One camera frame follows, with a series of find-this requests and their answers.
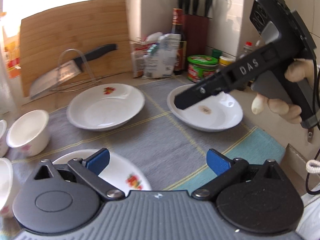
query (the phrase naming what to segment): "white bowl with flower print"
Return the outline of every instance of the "white bowl with flower print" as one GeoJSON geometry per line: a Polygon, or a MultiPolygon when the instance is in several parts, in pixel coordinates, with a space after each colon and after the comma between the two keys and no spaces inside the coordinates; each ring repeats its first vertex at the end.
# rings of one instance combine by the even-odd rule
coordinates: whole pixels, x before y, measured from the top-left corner
{"type": "Polygon", "coordinates": [[[5,120],[0,120],[0,158],[6,154],[9,148],[6,142],[6,136],[7,122],[5,120]]]}
{"type": "Polygon", "coordinates": [[[12,218],[12,203],[20,190],[11,162],[0,158],[0,217],[12,218]]]}
{"type": "Polygon", "coordinates": [[[44,110],[34,110],[21,116],[10,127],[7,144],[26,156],[39,154],[48,145],[49,114],[44,110]]]}

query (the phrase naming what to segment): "gray tablecloth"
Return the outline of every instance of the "gray tablecloth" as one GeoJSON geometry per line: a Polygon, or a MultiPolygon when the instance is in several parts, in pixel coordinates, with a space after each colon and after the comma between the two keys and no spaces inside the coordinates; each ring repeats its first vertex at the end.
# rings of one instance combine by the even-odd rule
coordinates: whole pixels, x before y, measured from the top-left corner
{"type": "MultiPolygon", "coordinates": [[[[268,158],[282,159],[283,147],[246,117],[236,127],[215,133],[194,130],[177,119],[166,98],[172,89],[189,83],[180,76],[140,85],[146,98],[144,108],[124,126],[106,132],[78,129],[68,122],[67,108],[59,109],[50,114],[51,140],[42,153],[25,158],[10,149],[5,157],[12,161],[15,176],[23,183],[41,159],[54,161],[76,150],[107,147],[140,168],[153,189],[189,191],[216,176],[206,164],[210,148],[254,164],[268,158]]],[[[0,219],[0,240],[18,231],[14,219],[0,219]]]]}

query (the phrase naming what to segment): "green jar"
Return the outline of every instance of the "green jar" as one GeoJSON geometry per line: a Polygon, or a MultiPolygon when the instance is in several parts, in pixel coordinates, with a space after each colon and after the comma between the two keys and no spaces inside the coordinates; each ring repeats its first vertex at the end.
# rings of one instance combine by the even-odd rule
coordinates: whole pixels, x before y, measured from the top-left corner
{"type": "Polygon", "coordinates": [[[193,55],[188,57],[188,79],[199,82],[210,76],[218,69],[218,59],[206,55],[193,55]]]}

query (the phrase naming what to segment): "bottle cap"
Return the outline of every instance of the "bottle cap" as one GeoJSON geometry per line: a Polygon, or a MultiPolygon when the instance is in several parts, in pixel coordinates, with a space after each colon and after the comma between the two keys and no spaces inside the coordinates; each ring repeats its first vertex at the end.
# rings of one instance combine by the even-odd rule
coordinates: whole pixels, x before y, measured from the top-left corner
{"type": "Polygon", "coordinates": [[[222,55],[222,51],[221,50],[218,50],[218,49],[213,49],[212,50],[212,54],[211,54],[212,57],[219,58],[221,55],[222,55]]]}
{"type": "Polygon", "coordinates": [[[232,58],[223,57],[223,56],[220,56],[220,58],[219,58],[219,63],[226,65],[226,66],[230,65],[233,62],[235,62],[235,60],[232,58]]]}

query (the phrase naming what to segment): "red flower pattern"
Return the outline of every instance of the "red flower pattern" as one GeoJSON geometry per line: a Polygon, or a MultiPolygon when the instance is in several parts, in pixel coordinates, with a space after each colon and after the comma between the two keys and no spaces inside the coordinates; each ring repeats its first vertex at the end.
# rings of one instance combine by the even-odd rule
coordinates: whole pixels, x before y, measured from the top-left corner
{"type": "Polygon", "coordinates": [[[107,88],[105,88],[104,89],[104,91],[103,91],[103,93],[105,94],[105,95],[109,95],[109,94],[111,94],[113,91],[115,91],[116,89],[115,88],[113,88],[113,87],[107,87],[107,88]]]}
{"type": "Polygon", "coordinates": [[[129,187],[133,187],[134,189],[143,189],[143,186],[141,185],[141,180],[139,180],[139,177],[137,175],[130,174],[125,182],[129,184],[129,187]]]}

